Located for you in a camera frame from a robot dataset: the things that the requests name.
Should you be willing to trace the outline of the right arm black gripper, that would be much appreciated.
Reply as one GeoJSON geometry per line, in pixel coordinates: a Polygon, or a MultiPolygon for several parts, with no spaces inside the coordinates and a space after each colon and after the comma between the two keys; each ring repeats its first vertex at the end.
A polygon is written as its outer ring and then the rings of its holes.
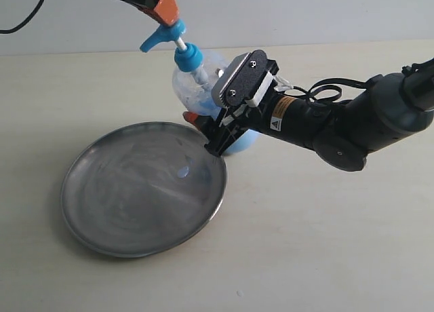
{"type": "Polygon", "coordinates": [[[233,155],[254,144],[254,130],[261,134],[314,151],[329,165],[358,172],[366,165],[367,151],[335,128],[335,112],[314,109],[306,101],[269,90],[256,108],[238,118],[221,120],[190,111],[182,114],[207,139],[206,149],[215,156],[233,155]]]}

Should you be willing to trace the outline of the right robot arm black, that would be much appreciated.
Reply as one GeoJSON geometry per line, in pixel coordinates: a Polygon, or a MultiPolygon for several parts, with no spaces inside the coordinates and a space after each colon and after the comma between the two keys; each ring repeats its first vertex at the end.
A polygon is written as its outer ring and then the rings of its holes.
{"type": "Polygon", "coordinates": [[[367,81],[327,78],[298,96],[285,93],[275,61],[243,64],[218,88],[217,118],[184,119],[219,157],[248,130],[314,151],[345,172],[364,168],[370,153],[427,129],[433,122],[433,62],[367,81]]]}

